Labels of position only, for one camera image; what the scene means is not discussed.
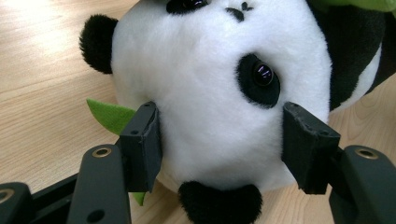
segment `wooden table surface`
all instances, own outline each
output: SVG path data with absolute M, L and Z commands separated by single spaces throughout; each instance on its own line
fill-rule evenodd
M 88 97 L 116 103 L 109 77 L 81 58 L 78 35 L 95 13 L 120 18 L 135 1 L 3 0 L 0 2 L 0 183 L 32 192 L 78 171 L 91 147 L 117 139 L 92 117 Z M 348 110 L 331 115 L 341 147 L 365 145 L 396 162 L 396 76 Z M 328 196 L 296 186 L 263 195 L 257 223 L 333 223 Z M 131 201 L 133 222 L 189 223 L 175 193 L 156 184 L 145 206 Z

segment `white fur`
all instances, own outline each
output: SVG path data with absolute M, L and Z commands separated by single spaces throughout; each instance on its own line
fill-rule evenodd
M 381 46 L 378 51 L 375 53 L 375 56 L 370 61 L 370 63 L 363 70 L 361 75 L 359 76 L 358 83 L 356 84 L 355 90 L 352 92 L 351 96 L 340 104 L 337 108 L 335 108 L 333 112 L 337 112 L 343 110 L 357 102 L 368 90 L 370 90 L 373 85 L 376 71 L 378 70 L 379 60 L 381 59 Z
M 212 0 L 193 13 L 166 12 L 167 1 L 142 0 L 119 22 L 112 68 L 121 105 L 153 100 L 161 111 L 159 179 L 176 191 L 196 180 L 217 189 L 254 184 L 261 191 L 293 178 L 280 159 L 282 106 L 291 101 L 323 121 L 329 113 L 331 60 L 305 0 L 250 0 L 238 22 Z M 281 82 L 278 104 L 252 104 L 236 79 L 239 60 L 255 53 Z

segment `wooden floor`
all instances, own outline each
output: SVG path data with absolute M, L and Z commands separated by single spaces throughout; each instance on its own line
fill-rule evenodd
M 91 14 L 119 19 L 134 2 L 0 2 L 0 183 L 21 181 L 36 192 L 75 174 L 89 148 L 116 141 L 86 106 L 87 97 L 110 103 L 115 97 L 109 78 L 83 62 L 78 35 Z M 396 162 L 395 85 L 396 76 L 331 116 L 341 147 L 373 147 Z M 257 223 L 333 223 L 328 196 L 306 196 L 291 186 L 263 198 Z M 160 184 L 145 206 L 131 205 L 134 223 L 189 223 L 176 194 Z

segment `panda's face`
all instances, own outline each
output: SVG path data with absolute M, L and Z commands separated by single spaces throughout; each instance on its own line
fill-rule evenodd
M 116 27 L 112 69 L 120 104 L 160 109 L 172 190 L 288 184 L 283 104 L 328 116 L 331 62 L 305 0 L 142 0 Z

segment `green leaf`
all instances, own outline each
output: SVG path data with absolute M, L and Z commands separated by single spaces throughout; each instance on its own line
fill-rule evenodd
M 130 108 L 106 104 L 93 99 L 87 99 L 87 104 L 96 120 L 116 135 L 120 135 L 135 113 Z
M 134 200 L 140 205 L 143 206 L 143 201 L 145 201 L 146 192 L 133 192 Z

